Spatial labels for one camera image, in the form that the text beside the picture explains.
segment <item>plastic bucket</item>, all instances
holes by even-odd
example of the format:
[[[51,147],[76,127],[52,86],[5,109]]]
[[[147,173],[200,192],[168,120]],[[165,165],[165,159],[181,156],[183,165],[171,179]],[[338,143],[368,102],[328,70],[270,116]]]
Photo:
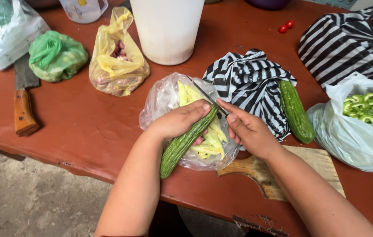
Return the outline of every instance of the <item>plastic bucket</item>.
[[[144,55],[162,65],[191,57],[204,0],[131,0]]]

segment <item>cleaver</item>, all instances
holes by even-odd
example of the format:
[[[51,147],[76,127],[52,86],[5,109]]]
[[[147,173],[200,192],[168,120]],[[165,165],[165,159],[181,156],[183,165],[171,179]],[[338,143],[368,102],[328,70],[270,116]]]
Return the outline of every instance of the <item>cleaver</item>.
[[[19,137],[29,136],[39,129],[39,124],[32,116],[28,87],[39,86],[39,78],[29,67],[30,54],[27,53],[14,63],[16,74],[16,91],[14,92],[14,124]]]

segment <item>plastic bag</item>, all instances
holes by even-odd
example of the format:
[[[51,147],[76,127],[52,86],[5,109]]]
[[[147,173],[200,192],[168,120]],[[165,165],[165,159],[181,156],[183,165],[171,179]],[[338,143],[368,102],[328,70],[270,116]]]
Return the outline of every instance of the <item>plastic bag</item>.
[[[336,86],[326,86],[326,92],[331,100],[307,111],[315,142],[344,163],[373,172],[373,124],[343,115],[344,99],[373,92],[373,80],[353,73]]]
[[[29,53],[29,67],[48,82],[71,78],[89,59],[80,42],[53,30],[37,37]]]
[[[47,30],[48,25],[26,2],[0,0],[0,70],[26,54],[33,40]]]
[[[323,15],[302,35],[298,54],[323,89],[353,72],[373,80],[373,6]]]
[[[222,100],[260,117],[279,142],[290,134],[278,82],[287,80],[296,86],[297,81],[263,51],[252,48],[245,56],[228,52],[207,68],[202,79],[215,85]]]
[[[218,98],[218,93],[215,86],[200,80],[192,78],[201,89],[203,89],[213,100]],[[160,116],[179,107],[178,83],[181,81],[189,87],[194,88],[194,84],[187,78],[187,76],[179,73],[172,73],[169,76],[157,81],[150,89],[147,95],[146,105],[140,113],[139,122],[140,127],[145,130],[149,125]],[[224,117],[220,118],[221,130],[227,132],[227,121]],[[236,144],[234,140],[229,139],[229,142],[223,142],[223,149],[225,156],[221,159],[221,155],[210,155],[207,159],[202,159],[191,148],[179,161],[179,165],[193,170],[222,170],[229,165],[236,157],[240,145]]]
[[[129,95],[150,75],[149,64],[127,33],[132,21],[127,8],[113,8],[109,26],[102,25],[97,30],[89,78],[96,89],[107,94]],[[110,56],[120,40],[125,45],[127,61]]]

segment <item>fingernail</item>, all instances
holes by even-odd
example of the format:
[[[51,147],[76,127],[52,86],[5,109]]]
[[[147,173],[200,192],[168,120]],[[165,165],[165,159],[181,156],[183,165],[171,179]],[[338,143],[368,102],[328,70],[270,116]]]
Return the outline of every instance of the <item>fingernail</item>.
[[[227,119],[231,122],[235,121],[236,120],[236,115],[231,113],[230,115],[227,116]]]
[[[207,111],[207,110],[210,110],[210,105],[208,105],[208,104],[204,104],[202,107],[203,107],[203,109],[206,110],[206,111]]]

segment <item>yellow plastic bag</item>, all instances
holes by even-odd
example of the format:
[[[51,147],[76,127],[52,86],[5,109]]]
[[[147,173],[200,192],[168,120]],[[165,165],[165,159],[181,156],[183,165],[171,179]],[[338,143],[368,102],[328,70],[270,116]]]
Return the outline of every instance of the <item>yellow plastic bag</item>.
[[[102,25],[97,30],[89,78],[96,89],[107,94],[129,95],[150,75],[149,64],[127,33],[132,21],[127,8],[116,7],[109,26]],[[125,59],[111,57],[120,40],[125,45]]]

